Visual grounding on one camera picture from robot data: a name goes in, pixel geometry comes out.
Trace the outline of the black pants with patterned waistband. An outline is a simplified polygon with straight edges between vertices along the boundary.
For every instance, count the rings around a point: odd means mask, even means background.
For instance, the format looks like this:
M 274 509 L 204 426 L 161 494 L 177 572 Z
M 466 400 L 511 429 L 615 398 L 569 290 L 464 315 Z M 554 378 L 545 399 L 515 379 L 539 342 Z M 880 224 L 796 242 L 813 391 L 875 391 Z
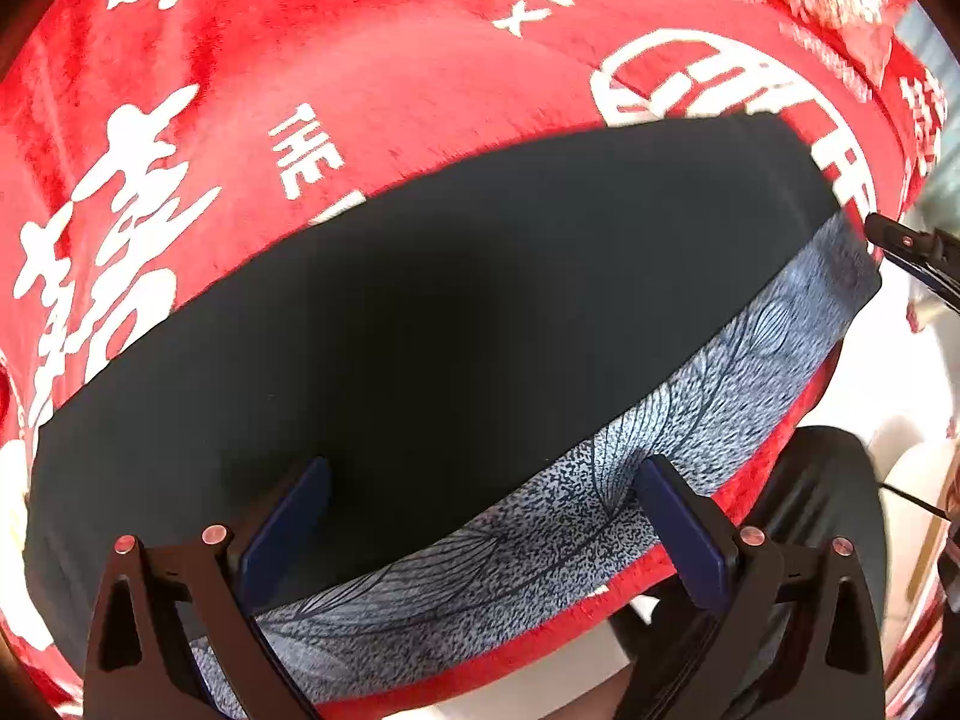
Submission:
M 879 286 L 773 115 L 459 161 L 272 245 L 60 408 L 29 594 L 80 665 L 117 536 L 238 522 L 319 458 L 265 639 L 319 704 L 448 674 L 651 550 L 644 457 L 711 493 L 788 429 Z

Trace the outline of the red blanket with white characters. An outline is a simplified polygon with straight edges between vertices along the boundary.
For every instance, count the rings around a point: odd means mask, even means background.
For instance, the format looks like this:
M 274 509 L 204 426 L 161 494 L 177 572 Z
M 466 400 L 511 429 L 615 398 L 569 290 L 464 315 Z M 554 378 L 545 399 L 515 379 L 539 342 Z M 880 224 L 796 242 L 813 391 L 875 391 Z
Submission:
M 672 119 L 781 119 L 880 275 L 864 221 L 903 224 L 947 123 L 905 15 L 872 86 L 770 0 L 2 0 L 3 712 L 86 718 L 86 652 L 68 663 L 29 594 L 29 495 L 44 426 L 135 341 L 272 245 L 416 177 Z M 552 655 L 566 717 L 880 717 L 874 464 L 859 437 L 809 422 L 874 298 L 788 429 L 718 489 L 665 455 L 638 463 L 654 543 L 594 598 L 381 697 L 302 691 L 314 718 L 482 688 L 506 717 Z

